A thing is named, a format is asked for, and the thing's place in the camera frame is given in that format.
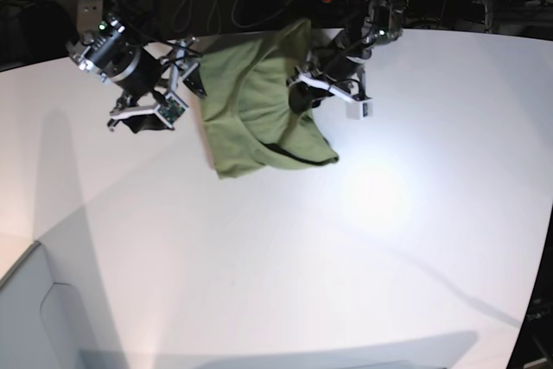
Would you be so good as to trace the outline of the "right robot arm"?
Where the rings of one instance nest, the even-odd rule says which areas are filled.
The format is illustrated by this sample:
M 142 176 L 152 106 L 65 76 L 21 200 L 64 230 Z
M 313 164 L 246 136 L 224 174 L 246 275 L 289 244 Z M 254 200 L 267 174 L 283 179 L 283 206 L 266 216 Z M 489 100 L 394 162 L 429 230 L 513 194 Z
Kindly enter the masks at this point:
M 126 125 L 133 133 L 173 130 L 188 105 L 178 95 L 180 83 L 199 98 L 206 97 L 200 80 L 196 38 L 163 41 L 168 52 L 155 57 L 147 51 L 159 39 L 144 24 L 152 23 L 160 0 L 148 11 L 131 10 L 130 0 L 78 0 L 76 30 L 79 39 L 67 45 L 71 61 L 84 73 L 120 88 L 107 127 Z

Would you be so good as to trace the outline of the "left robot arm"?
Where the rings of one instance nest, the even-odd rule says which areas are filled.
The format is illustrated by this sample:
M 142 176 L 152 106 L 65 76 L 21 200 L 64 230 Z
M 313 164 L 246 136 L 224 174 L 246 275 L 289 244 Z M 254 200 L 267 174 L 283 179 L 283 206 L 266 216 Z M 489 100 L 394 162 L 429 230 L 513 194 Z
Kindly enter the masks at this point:
M 206 126 L 235 119 L 251 132 L 288 135 L 331 97 L 365 118 L 372 100 L 364 65 L 376 46 L 401 36 L 407 3 L 359 0 L 329 43 L 311 45 L 310 22 L 302 20 L 259 39 L 252 57 L 245 43 L 203 55 L 181 40 L 160 59 L 161 69 L 181 77 L 200 98 Z

